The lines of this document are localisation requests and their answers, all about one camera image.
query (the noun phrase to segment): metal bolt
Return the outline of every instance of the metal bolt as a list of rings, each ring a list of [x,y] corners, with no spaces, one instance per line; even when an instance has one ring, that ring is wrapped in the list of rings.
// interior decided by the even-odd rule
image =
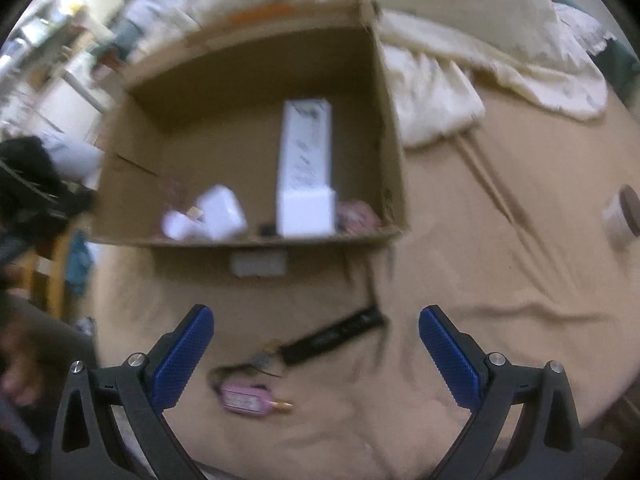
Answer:
[[[498,354],[498,352],[494,352],[489,354],[489,361],[496,366],[503,366],[507,362],[507,358],[502,354]]]
[[[82,370],[84,370],[84,363],[82,361],[76,361],[71,365],[71,373],[79,374]]]
[[[558,361],[551,361],[549,363],[549,368],[551,368],[556,374],[561,374],[562,372],[564,372],[562,363],[559,363]]]
[[[133,354],[132,356],[129,357],[129,359],[127,359],[127,363],[129,364],[129,366],[140,366],[142,363],[145,362],[145,355],[144,354]]]

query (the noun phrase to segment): white jar with brown lid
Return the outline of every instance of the white jar with brown lid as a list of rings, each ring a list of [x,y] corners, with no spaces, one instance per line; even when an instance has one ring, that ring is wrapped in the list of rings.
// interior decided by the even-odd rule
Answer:
[[[623,186],[602,212],[607,238],[617,249],[640,237],[640,198],[631,186]]]

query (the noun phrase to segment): blue gripper pad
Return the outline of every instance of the blue gripper pad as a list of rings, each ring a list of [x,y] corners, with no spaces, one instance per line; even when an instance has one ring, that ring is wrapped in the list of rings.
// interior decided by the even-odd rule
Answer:
[[[471,336],[459,332],[437,305],[420,313],[418,332],[458,406],[476,412],[482,405],[488,375],[482,364],[484,352]]]
[[[213,337],[213,313],[194,306],[173,332],[164,334],[148,354],[144,383],[151,407],[158,413],[178,403]]]

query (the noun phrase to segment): brown tablecloth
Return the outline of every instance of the brown tablecloth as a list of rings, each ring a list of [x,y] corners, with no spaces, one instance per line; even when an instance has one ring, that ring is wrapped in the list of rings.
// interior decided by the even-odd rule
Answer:
[[[165,413],[196,460],[248,479],[414,479],[468,417],[418,339],[418,313],[437,303],[485,351],[563,362],[580,420],[593,420],[640,364],[640,243],[617,254],[601,224],[622,184],[640,190],[640,128],[612,93],[590,124],[480,94],[479,126],[407,153],[413,229],[388,248],[291,251],[288,275],[268,280],[233,277],[224,251],[106,250],[94,282],[103,364],[148,350],[207,304],[216,335]],[[264,378],[295,405],[290,415],[222,410],[206,384],[212,366],[366,306],[368,272],[386,333]]]

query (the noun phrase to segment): open cardboard box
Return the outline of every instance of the open cardboard box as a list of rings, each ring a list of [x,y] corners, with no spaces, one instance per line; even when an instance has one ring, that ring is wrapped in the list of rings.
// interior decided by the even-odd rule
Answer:
[[[376,241],[402,232],[402,149],[380,42],[365,14],[343,4],[289,9],[260,22],[236,20],[133,65],[125,77],[127,96],[111,124],[94,239],[136,246],[266,246]],[[275,220],[284,101],[305,98],[332,105],[332,187],[338,200],[369,203],[383,219],[380,229],[329,238],[258,235]],[[215,184],[238,197],[246,235],[223,242],[177,242],[162,235],[168,207],[187,210]]]

